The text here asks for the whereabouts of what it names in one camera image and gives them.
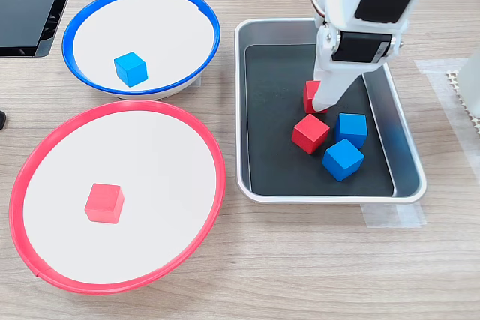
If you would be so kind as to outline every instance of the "wooden table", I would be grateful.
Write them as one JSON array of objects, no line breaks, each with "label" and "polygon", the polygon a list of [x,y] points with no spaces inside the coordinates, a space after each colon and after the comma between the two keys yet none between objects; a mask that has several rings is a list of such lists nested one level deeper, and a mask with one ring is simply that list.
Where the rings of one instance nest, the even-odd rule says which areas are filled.
[{"label": "wooden table", "polygon": [[233,30],[312,16],[308,0],[206,0],[223,27],[201,88],[171,97],[217,137],[228,184],[220,217],[184,264],[132,292],[67,293],[33,276],[8,227],[11,188],[32,149],[79,112],[113,101],[66,68],[62,35],[92,0],[70,0],[50,55],[0,59],[0,319],[480,319],[480,190],[430,83],[414,63],[480,44],[479,0],[421,0],[391,70],[427,173],[422,229],[368,229],[359,206],[255,205],[235,180]]}]

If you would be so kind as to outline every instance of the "red cube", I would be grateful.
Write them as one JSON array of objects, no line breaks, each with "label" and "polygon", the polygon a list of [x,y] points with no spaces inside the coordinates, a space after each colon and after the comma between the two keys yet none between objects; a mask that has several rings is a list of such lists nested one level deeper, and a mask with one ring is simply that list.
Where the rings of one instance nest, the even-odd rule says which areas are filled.
[{"label": "red cube", "polygon": [[[303,91],[303,104],[305,106],[305,112],[307,114],[317,113],[314,109],[314,97],[320,87],[320,81],[311,80],[305,83],[305,88]],[[325,114],[328,109],[322,110],[320,114]]]},{"label": "red cube", "polygon": [[329,131],[327,124],[309,114],[293,128],[292,141],[312,154],[326,141]]},{"label": "red cube", "polygon": [[116,224],[119,222],[123,201],[123,193],[118,185],[93,184],[85,212],[90,221]]}]

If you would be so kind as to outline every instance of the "cube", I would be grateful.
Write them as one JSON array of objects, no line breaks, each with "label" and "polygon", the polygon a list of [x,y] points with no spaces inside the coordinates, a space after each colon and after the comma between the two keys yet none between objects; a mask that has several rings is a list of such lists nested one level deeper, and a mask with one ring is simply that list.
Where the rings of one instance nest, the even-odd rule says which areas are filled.
[{"label": "cube", "polygon": [[[308,81],[305,83],[305,88],[303,90],[303,104],[307,114],[316,113],[314,109],[314,97],[319,87],[320,82],[318,81]],[[320,114],[325,114],[327,111],[328,109],[322,110]]]},{"label": "cube", "polygon": [[347,139],[360,149],[367,140],[367,118],[363,114],[344,114],[338,116],[335,126],[335,141]]},{"label": "cube", "polygon": [[115,63],[117,76],[129,88],[140,84],[149,78],[145,62],[134,52],[122,55],[113,62]]},{"label": "cube", "polygon": [[344,139],[326,150],[322,164],[337,181],[342,181],[359,170],[364,159],[360,150]]},{"label": "cube", "polygon": [[124,196],[118,185],[93,184],[85,212],[90,221],[99,223],[119,222]]},{"label": "cube", "polygon": [[326,141],[329,131],[327,124],[309,114],[293,128],[292,141],[312,154]]}]

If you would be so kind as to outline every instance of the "stainless steel tray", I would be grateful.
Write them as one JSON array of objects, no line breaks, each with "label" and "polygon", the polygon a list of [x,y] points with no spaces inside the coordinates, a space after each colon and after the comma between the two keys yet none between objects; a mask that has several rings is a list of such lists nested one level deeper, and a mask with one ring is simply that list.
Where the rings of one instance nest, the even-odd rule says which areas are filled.
[{"label": "stainless steel tray", "polygon": [[[316,37],[313,19],[252,19],[235,30],[240,190],[260,203],[408,204],[419,200],[427,189],[425,173],[386,65],[358,78],[325,120],[334,126],[337,114],[348,111],[368,116],[370,144],[362,151],[370,153],[365,153],[364,165],[351,179],[338,183],[326,173],[321,164],[325,149],[312,157],[291,142],[293,125],[305,116],[302,84],[313,74]],[[273,107],[279,101],[280,106]],[[285,106],[292,111],[282,112]]]}]

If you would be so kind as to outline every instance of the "red rim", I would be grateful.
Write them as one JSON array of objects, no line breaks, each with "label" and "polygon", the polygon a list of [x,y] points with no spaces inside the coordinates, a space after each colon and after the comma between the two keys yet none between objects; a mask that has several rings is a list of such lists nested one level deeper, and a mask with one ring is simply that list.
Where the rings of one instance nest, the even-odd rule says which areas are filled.
[{"label": "red rim", "polygon": [[[215,191],[214,202],[213,206],[211,207],[210,214],[208,215],[205,224],[203,224],[203,227],[200,229],[197,236],[180,254],[178,254],[168,264],[158,268],[155,271],[152,271],[149,274],[121,283],[110,284],[82,283],[80,281],[64,277],[52,269],[35,252],[27,237],[23,223],[23,201],[29,182],[35,173],[35,170],[45,156],[47,156],[48,153],[67,135],[97,118],[101,118],[105,115],[116,112],[128,112],[133,110],[159,112],[172,116],[192,127],[202,137],[203,141],[207,144],[211,155],[213,156],[215,170],[217,173],[217,189]],[[79,292],[81,294],[90,295],[104,295],[113,294],[116,292],[125,292],[127,290],[149,284],[152,281],[155,281],[156,279],[169,273],[179,266],[197,249],[197,247],[203,242],[207,234],[210,232],[210,229],[213,227],[215,220],[220,213],[221,205],[225,195],[226,182],[227,177],[225,171],[225,162],[224,156],[220,150],[220,146],[207,126],[205,126],[204,123],[202,123],[192,114],[184,111],[183,109],[177,108],[176,106],[150,100],[126,100],[110,103],[90,109],[87,112],[70,119],[55,129],[35,148],[35,150],[33,150],[20,170],[18,176],[16,177],[15,184],[13,185],[9,209],[10,233],[17,251],[36,277],[40,277],[48,283],[58,286],[61,289],[68,290],[69,292]]]}]

